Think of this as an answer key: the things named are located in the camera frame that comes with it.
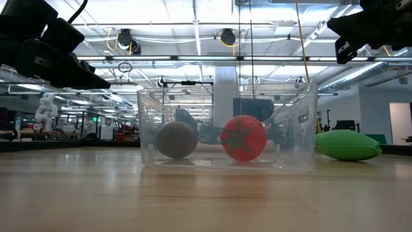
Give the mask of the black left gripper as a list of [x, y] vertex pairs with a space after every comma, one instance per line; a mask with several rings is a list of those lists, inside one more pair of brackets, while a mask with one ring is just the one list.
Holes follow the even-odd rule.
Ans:
[[36, 39], [19, 47], [14, 68], [26, 77], [37, 77], [58, 88], [109, 90], [110, 83], [95, 74], [95, 67], [78, 61], [72, 53], [60, 53]]

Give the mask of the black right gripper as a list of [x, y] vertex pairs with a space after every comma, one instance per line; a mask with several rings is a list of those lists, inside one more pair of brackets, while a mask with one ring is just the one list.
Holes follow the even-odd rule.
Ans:
[[359, 1], [361, 12], [332, 18], [327, 22], [327, 38], [338, 38], [335, 54], [338, 64], [346, 64], [357, 56], [357, 50], [365, 44], [376, 44], [383, 33], [386, 13], [391, 1]]

